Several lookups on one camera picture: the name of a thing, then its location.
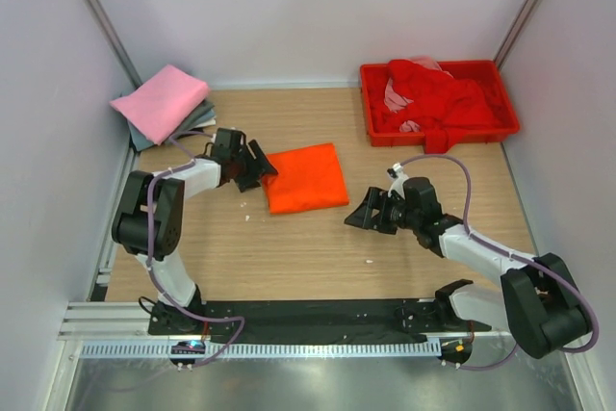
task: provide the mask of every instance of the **wall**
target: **wall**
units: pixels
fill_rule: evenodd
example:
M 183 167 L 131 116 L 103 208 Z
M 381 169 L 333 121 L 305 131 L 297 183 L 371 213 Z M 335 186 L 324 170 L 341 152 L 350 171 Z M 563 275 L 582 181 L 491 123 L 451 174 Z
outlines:
M 539 250 L 566 259 L 597 310 L 603 336 L 588 360 L 606 409 L 616 409 L 614 31 L 614 0 L 543 0 L 503 69 L 523 124 L 506 152 Z
M 101 0 L 141 77 L 347 85 L 361 63 L 492 58 L 524 0 Z
M 123 160 L 130 89 L 82 0 L 0 0 L 0 409 L 40 409 L 84 299 Z

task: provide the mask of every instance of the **wooden table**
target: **wooden table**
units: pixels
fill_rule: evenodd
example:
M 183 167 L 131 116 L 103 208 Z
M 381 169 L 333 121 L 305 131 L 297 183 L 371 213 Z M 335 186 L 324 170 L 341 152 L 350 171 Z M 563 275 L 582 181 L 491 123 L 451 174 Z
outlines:
M 180 251 L 204 299 L 423 297 L 460 278 L 490 284 L 421 248 L 410 231 L 389 236 L 343 225 L 369 186 L 389 188 L 388 167 L 423 152 L 413 146 L 371 147 L 359 89 L 218 91 L 211 99 L 219 127 L 242 129 L 266 153 L 334 142 L 351 202 L 347 207 L 272 216 L 261 189 L 239 193 L 227 184 L 193 197 L 184 209 Z M 204 139 L 191 137 L 185 145 L 199 153 Z M 532 251 L 501 146 L 464 144 L 449 154 L 471 171 L 474 228 Z M 161 146 L 142 153 L 140 169 L 160 170 L 186 161 L 177 148 Z M 425 160 L 406 172 L 430 178 L 444 211 L 461 217 L 466 186 L 458 166 Z M 155 294 L 143 267 L 120 249 L 107 300 L 134 301 Z

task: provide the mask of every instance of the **gray floor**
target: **gray floor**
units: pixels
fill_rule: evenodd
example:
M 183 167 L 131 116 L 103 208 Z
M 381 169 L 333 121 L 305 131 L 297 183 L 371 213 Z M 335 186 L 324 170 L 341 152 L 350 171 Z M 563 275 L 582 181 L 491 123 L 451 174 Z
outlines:
M 494 362 L 509 347 L 477 338 L 469 364 Z M 134 390 L 110 390 L 127 387 Z M 81 360 L 67 409 L 563 411 L 581 405 L 562 354 L 535 361 L 520 352 L 492 372 L 456 371 L 435 358 L 220 361 L 181 373 L 167 360 Z

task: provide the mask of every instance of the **orange cloth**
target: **orange cloth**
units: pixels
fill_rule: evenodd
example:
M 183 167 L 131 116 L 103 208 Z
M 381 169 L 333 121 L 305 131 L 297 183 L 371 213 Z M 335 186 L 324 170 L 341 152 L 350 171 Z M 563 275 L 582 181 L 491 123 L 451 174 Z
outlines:
M 348 204 L 347 187 L 333 143 L 269 154 L 278 175 L 266 175 L 263 189 L 272 214 L 312 211 Z

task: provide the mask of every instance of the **red basket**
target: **red basket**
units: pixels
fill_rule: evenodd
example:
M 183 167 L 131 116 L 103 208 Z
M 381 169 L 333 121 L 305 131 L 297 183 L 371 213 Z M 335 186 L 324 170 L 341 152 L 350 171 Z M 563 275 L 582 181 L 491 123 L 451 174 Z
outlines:
M 520 130 L 520 122 L 511 106 L 509 97 L 502 83 L 501 76 L 494 62 L 476 60 L 469 62 L 439 62 L 444 71 L 456 79 L 473 79 L 485 92 L 486 101 L 495 117 L 500 121 L 499 127 L 491 129 L 470 130 L 462 140 L 463 143 L 481 143 L 503 141 L 507 136 Z M 362 64 L 359 68 L 364 97 L 364 117 L 372 146 L 404 146 L 424 144 L 422 132 L 376 132 L 372 123 L 371 103 L 385 95 L 389 80 L 386 64 Z

